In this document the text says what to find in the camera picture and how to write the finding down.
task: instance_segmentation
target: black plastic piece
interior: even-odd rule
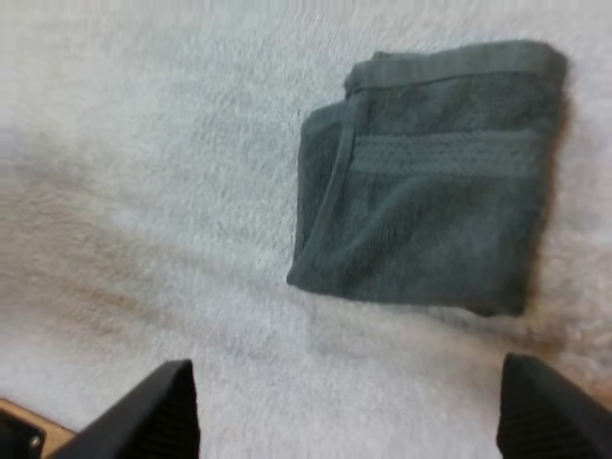
[[[546,363],[509,354],[497,445],[504,459],[610,459],[612,413]]]
[[[0,409],[0,457],[40,459],[45,431]]]
[[[197,459],[199,448],[191,361],[169,361],[52,459]]]

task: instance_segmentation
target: towel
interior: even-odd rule
[[[565,74],[533,41],[357,64],[302,126],[288,282],[522,314]]]

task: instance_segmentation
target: carpet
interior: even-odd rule
[[[498,457],[500,371],[612,406],[612,5],[0,0],[0,396],[79,430],[193,359],[203,457]],[[377,50],[571,60],[525,317],[285,284],[299,126]]]

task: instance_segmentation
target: white fluffy rug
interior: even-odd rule
[[[612,406],[612,3],[0,0],[0,396],[80,429],[195,364],[206,457],[497,457],[504,353]],[[533,310],[285,285],[300,122],[376,50],[572,61]]]

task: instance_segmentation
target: gray towel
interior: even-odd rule
[[[531,41],[357,64],[345,101],[302,126],[287,281],[521,314],[565,73],[563,55]]]

